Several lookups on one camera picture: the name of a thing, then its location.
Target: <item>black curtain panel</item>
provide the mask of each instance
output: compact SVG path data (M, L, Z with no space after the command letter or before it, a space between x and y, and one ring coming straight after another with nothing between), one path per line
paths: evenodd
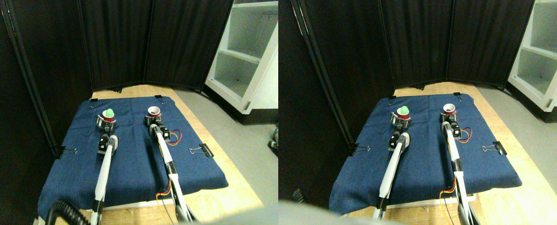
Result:
M79 0L79 3L93 90L141 83L152 1Z
M504 86L534 0L456 0L448 81Z
M445 80L453 0L381 0L394 87Z
M155 0L144 82L200 90L231 7L231 0Z
M9 0L53 137L62 144L79 104L91 96L76 1Z
M53 158L0 8L0 225L30 224Z
M328 208L332 184L347 159L347 142L319 81L289 0L279 4L281 147L278 197L300 189L306 202Z
M300 0L300 5L345 129L355 141L377 101L394 92L379 3Z

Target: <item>blue cloth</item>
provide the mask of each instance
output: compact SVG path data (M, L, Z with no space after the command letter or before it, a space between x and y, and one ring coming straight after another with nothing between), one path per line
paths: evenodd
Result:
M467 193L521 186L522 181L505 155L482 151L481 146L492 145L495 137L476 109L474 99L467 94L462 94L461 98L459 101L453 94L397 97L392 100L392 105L388 105L389 99L381 99L357 138L360 146L370 145L371 150L358 152L345 161L332 188L330 210L346 214L376 206L379 187L393 154L387 150L394 131L389 121L390 113L403 105L409 108L412 120L407 130L411 140L400 159L390 204L438 199L440 191L451 187L453 173L449 149L439 122L439 114L447 103L456 106L460 128L473 130L468 143L456 141Z
M52 203L58 199L84 210L92 208L103 160L103 154L97 153L101 129L96 126L96 117L106 109L115 112L118 123L113 134L117 135L119 144L111 157L105 206L153 201L156 193L163 192L168 186L160 149L157 142L152 142L144 123L150 106L161 109L164 125L170 131L179 129L182 132L182 140L176 146L168 145L182 192L186 195L201 189L227 187L224 172L214 158L189 152L189 148L199 147L201 139L176 108L175 102L169 97L163 97L163 101L161 104L155 97L100 99L94 109L89 101L81 103L63 143L66 148L77 148L78 152L62 156L53 163L38 202L39 216L45 218Z

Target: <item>black binder clip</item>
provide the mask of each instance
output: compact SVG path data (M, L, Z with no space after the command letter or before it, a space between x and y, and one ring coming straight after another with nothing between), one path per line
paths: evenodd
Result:
M461 94L461 93L459 93L459 92L454 92L453 95L454 95L454 96L457 96L458 99L460 99L460 101L462 101L462 94Z
M162 96L156 96L156 98L159 99L162 104L164 104L164 101L162 100Z
M56 157L56 158L60 159L60 158L62 158L62 156L66 156L66 155L69 155L69 154L76 154L76 153L78 152L78 150L77 150L76 148L75 148L74 150L70 150L70 151L72 151L72 152L70 152L70 153L64 153L64 152L66 152L66 151L67 151L66 146L60 146L60 147L58 148L58 152L57 152L57 157Z
M353 156L355 155L355 153L358 152L369 152L369 151L370 151L370 145L359 146L359 143L349 143L349 156Z
M91 108L95 108L95 103L97 102L97 98L92 98L91 99Z
M393 103L393 99L396 98L396 96L391 96L389 97L389 105L391 105Z
M493 142L493 145L490 145L490 146L482 146L482 150L484 152L487 152L487 151L489 151L488 148L493 147L493 146L495 146L496 149L492 150L492 151L499 152L499 155L506 155L507 156L507 151L505 151L505 148L503 148L503 145L499 141Z
M214 157L214 153L212 153L212 151L208 148L208 145L203 143L203 144L199 144L199 148L189 148L189 152L191 154L195 154L195 153L202 153L205 154L205 156L207 157Z

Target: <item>wooden tabletop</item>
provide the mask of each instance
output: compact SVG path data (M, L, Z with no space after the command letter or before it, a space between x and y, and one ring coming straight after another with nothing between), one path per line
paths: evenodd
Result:
M507 158L518 176L522 186L516 188L495 188L477 194L471 205L482 225L557 225L557 195L542 176L520 142L505 123L472 84L443 82L426 85L424 90L401 88L395 96L428 96L461 92L474 99L474 103L486 124L507 151ZM457 216L457 204L448 204L453 222L460 224ZM371 217L374 207L358 210L350 217ZM439 206L417 208L398 208L386 210L385 219L400 221L409 225L446 225L449 220L447 212Z
M229 186L221 189L201 190L196 193L185 195L186 204L191 208L193 214L199 221L211 221L221 217L225 217L236 212L250 208L263 206L249 183L245 180L237 167L226 155L224 150L216 142L214 137L210 135L208 130L199 122L197 117L185 105L185 103L176 95L172 88L155 85L138 85L123 88L122 93L111 90L100 90L93 93L92 98L110 99L110 98L134 98L134 97L151 97L166 96L173 99L176 107L182 112L186 120L191 124L195 133L199 136L203 143L206 143L214 152L214 160L224 171ZM168 211L172 219L176 222L174 214L174 206L168 207ZM90 212L81 210L86 218L90 218ZM145 208L132 208L124 210L104 210L101 217L101 223L106 225L167 225L167 216L160 212L157 206Z

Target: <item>red cup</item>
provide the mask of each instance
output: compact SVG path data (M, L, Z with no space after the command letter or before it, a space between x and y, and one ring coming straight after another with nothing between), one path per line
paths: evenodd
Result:
M407 120L409 119L409 112L407 112L407 114L401 114L401 108L397 109L397 117Z
M103 113L101 113L101 116L103 117L104 120L107 120L109 122L114 122L114 117L107 117L105 116L105 111L103 111Z
M443 113L445 114L454 114L455 113L455 105L448 103L443 106Z
M147 112L149 113L149 116L151 117L158 117L160 116L160 108L158 108L157 106L152 106L149 109L147 109Z

